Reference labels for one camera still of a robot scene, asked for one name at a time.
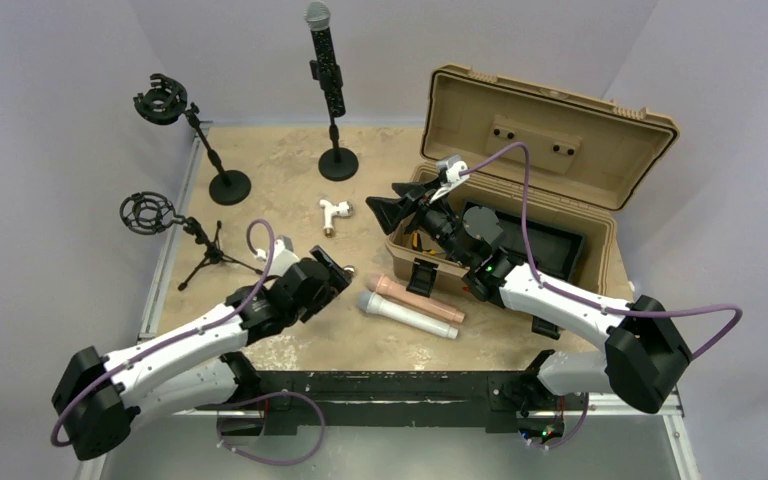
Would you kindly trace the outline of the white silver microphone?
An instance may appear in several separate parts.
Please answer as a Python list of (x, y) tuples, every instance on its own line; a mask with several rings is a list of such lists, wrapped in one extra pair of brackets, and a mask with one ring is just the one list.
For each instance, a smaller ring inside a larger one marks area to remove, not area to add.
[(357, 307), (368, 314), (382, 316), (441, 338), (454, 340), (459, 334), (459, 330), (454, 326), (398, 305), (370, 291), (362, 291), (358, 295)]

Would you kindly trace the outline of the black speckled microphone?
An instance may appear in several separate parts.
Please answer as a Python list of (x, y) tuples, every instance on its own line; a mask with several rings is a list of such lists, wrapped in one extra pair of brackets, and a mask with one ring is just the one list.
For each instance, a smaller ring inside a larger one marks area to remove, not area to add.
[(336, 61), (330, 31), (330, 18), (330, 10), (322, 1), (311, 1), (304, 12), (316, 55), (310, 61), (312, 77), (323, 91), (329, 114), (339, 118), (346, 114), (346, 107), (342, 93), (342, 72)]

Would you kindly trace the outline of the pink rose-gold microphone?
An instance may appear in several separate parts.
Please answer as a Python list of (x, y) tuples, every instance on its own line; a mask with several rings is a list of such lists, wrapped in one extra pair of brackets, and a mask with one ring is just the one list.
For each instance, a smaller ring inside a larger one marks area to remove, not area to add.
[(465, 313), (457, 308), (435, 299), (409, 292), (404, 285), (386, 275), (380, 273), (369, 274), (366, 278), (366, 286), (369, 290), (379, 295), (415, 307), (441, 320), (458, 324), (465, 320)]

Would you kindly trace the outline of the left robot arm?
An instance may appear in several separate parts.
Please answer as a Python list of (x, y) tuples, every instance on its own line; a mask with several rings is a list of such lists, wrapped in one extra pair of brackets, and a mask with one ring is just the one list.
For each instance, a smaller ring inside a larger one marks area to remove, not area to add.
[(150, 341), (100, 354), (75, 353), (55, 391), (51, 442), (77, 459), (98, 458), (135, 429), (203, 406), (244, 409), (263, 395), (242, 350), (306, 322), (347, 289), (355, 275), (322, 248), (288, 252), (277, 274), (243, 286), (195, 320)]

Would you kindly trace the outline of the white plastic faucet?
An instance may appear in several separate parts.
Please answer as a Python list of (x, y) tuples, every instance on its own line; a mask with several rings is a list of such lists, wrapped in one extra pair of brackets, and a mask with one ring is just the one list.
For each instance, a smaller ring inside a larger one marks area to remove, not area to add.
[(354, 208), (349, 201), (333, 204), (326, 199), (321, 199), (318, 202), (318, 205), (323, 210), (323, 234), (326, 238), (333, 238), (335, 235), (335, 217), (348, 218), (351, 217), (354, 212)]

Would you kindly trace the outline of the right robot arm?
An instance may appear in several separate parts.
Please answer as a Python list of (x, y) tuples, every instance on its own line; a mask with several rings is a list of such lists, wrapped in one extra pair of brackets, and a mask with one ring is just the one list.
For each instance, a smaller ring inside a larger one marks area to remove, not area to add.
[(396, 183), (395, 198), (365, 203), (391, 234), (421, 230), (465, 267), (462, 279), (478, 300), (530, 314), (595, 346), (589, 353), (554, 352), (524, 376), (521, 392), (536, 407), (574, 392), (613, 393), (629, 406), (658, 412), (693, 359), (674, 314), (657, 300), (634, 303), (600, 296), (544, 275), (504, 248), (496, 213), (476, 206), (454, 213), (433, 183)]

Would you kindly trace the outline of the black tripod microphone stand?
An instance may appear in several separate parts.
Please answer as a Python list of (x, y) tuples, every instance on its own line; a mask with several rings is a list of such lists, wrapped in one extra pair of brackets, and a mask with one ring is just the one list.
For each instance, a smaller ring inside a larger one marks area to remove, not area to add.
[(230, 255), (221, 248), (219, 233), (222, 222), (216, 222), (215, 233), (209, 237), (201, 223), (192, 216), (179, 214), (174, 204), (164, 195), (151, 191), (137, 192), (127, 196), (119, 207), (119, 217), (124, 226), (133, 233), (142, 236), (152, 236), (170, 230), (173, 226), (181, 226), (183, 231), (191, 235), (197, 245), (205, 251), (200, 263), (178, 285), (179, 291), (185, 290), (190, 280), (204, 267), (221, 263), (241, 265), (256, 274), (262, 274), (259, 268), (248, 265)]

